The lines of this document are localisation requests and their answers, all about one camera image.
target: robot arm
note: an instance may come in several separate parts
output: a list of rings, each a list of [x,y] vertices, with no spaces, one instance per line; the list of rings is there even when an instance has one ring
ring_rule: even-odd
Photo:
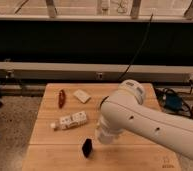
[[[101,104],[98,140],[109,144],[125,129],[193,160],[193,120],[142,106],[144,98],[145,90],[138,82],[120,84]]]

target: red pepper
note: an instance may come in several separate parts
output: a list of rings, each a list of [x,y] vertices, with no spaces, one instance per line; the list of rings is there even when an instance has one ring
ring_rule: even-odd
[[[66,99],[66,96],[65,96],[64,90],[60,90],[60,92],[59,92],[59,99],[58,99],[58,106],[59,106],[60,109],[65,104],[65,99]]]

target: electrical outlet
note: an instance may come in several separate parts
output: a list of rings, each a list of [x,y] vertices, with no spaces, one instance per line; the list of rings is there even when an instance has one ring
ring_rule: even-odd
[[[102,80],[104,80],[104,76],[105,76],[105,74],[103,72],[97,72],[96,73],[96,80],[102,81]]]
[[[6,70],[6,79],[14,78],[14,70]]]

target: wooden tabletop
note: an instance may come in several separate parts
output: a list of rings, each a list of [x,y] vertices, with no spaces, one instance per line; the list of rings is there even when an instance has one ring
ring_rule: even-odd
[[[125,131],[111,145],[102,145],[94,131],[100,116],[101,100],[118,84],[48,84],[30,139],[23,171],[124,171],[124,170],[181,170],[176,154],[141,136]],[[144,105],[160,110],[153,87],[143,84],[147,97]],[[58,108],[58,93],[64,89],[66,103]],[[82,104],[73,92],[82,89],[91,99]],[[88,123],[69,130],[53,131],[50,123],[59,117],[84,110]],[[86,138],[93,142],[93,152],[87,159],[82,145]]]

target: gray floor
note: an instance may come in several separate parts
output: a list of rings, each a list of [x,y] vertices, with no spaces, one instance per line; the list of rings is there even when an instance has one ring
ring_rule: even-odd
[[[20,171],[41,97],[4,96],[1,101],[0,171]],[[193,161],[180,155],[178,158],[182,171],[193,171]]]

